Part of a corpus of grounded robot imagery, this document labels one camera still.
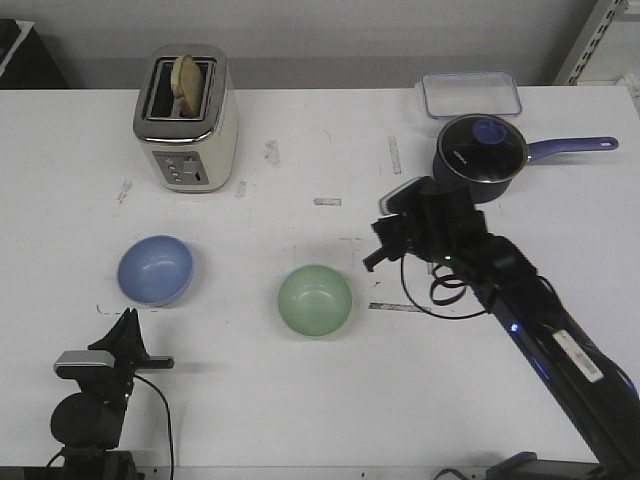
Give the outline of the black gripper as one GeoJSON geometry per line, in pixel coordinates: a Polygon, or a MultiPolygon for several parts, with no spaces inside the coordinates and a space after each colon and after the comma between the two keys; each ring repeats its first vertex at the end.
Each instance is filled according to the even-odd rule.
{"type": "Polygon", "coordinates": [[[469,188],[431,177],[423,177],[406,211],[381,215],[372,229],[380,247],[363,259],[368,272],[407,253],[425,261],[444,261],[488,234],[484,214],[475,207],[469,188]]]}
{"type": "Polygon", "coordinates": [[[113,356],[116,385],[122,395],[132,393],[139,370],[170,370],[174,367],[172,356],[153,356],[147,352],[136,309],[126,308],[117,325],[102,339],[90,344],[88,349],[106,351],[113,356]]]}

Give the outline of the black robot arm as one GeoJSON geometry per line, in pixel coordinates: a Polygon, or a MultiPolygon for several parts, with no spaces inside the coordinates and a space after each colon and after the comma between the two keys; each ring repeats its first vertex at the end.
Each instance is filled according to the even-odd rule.
{"type": "Polygon", "coordinates": [[[144,345],[138,312],[127,308],[100,340],[84,350],[67,350],[54,362],[54,373],[74,380],[79,391],[64,398],[50,419],[52,436],[61,449],[46,464],[58,479],[143,479],[130,451],[118,448],[134,383],[140,381],[160,397],[167,421],[169,477],[175,475],[175,453],[169,402],[141,370],[169,370],[171,356],[151,356],[144,345]]]}
{"type": "Polygon", "coordinates": [[[543,460],[520,452],[489,468],[486,478],[638,478],[639,395],[633,382],[522,252],[487,230],[470,190],[417,177],[384,196],[379,208],[372,228],[381,246],[365,258],[366,269],[405,254],[449,268],[496,317],[596,458],[543,460]]]}

